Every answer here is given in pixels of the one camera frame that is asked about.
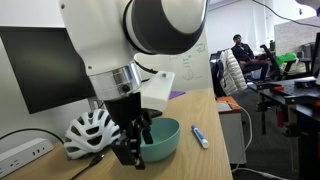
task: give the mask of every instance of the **person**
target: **person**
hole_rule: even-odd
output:
[[[233,36],[233,41],[235,45],[231,48],[234,57],[237,59],[242,73],[248,73],[261,69],[260,82],[264,82],[266,74],[269,68],[269,64],[266,62],[258,61],[254,58],[253,52],[248,44],[241,42],[240,34]]]

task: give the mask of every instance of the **blue marker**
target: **blue marker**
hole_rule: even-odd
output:
[[[208,141],[204,138],[204,136],[201,134],[201,132],[199,131],[199,129],[195,126],[192,125],[191,126],[192,131],[196,134],[197,138],[199,139],[202,147],[204,148],[208,148],[209,147],[209,143]]]

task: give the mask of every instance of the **bicycle helmet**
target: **bicycle helmet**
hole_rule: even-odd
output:
[[[101,151],[119,137],[119,126],[111,120],[108,111],[96,109],[70,122],[64,148],[71,159],[77,159]]]

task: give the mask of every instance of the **power strip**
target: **power strip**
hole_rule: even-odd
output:
[[[0,154],[0,179],[52,149],[49,140],[36,138]]]

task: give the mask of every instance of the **desk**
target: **desk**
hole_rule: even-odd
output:
[[[179,121],[181,137],[176,151],[166,159],[146,163],[145,170],[122,166],[110,150],[103,160],[87,170],[79,179],[165,179],[165,180],[228,180],[232,179],[221,124],[213,90],[190,91],[169,101],[163,117]],[[204,149],[191,131],[195,124],[210,146]],[[91,161],[92,157],[69,160],[62,145],[9,174],[4,179],[70,179]]]
[[[294,85],[294,81],[298,80],[307,81],[314,80],[314,78],[276,81],[269,83],[269,85],[278,84],[286,88],[288,85]],[[250,89],[258,92],[258,107],[260,107],[258,109],[262,112],[262,132],[266,133],[264,113],[267,108],[261,108],[261,105],[285,107],[288,113],[288,122],[283,129],[291,145],[292,169],[298,172],[302,179],[320,179],[320,108],[310,104],[289,103],[288,99],[291,97],[270,89],[258,90],[262,86],[249,85]],[[308,89],[300,88],[299,91],[303,94]]]

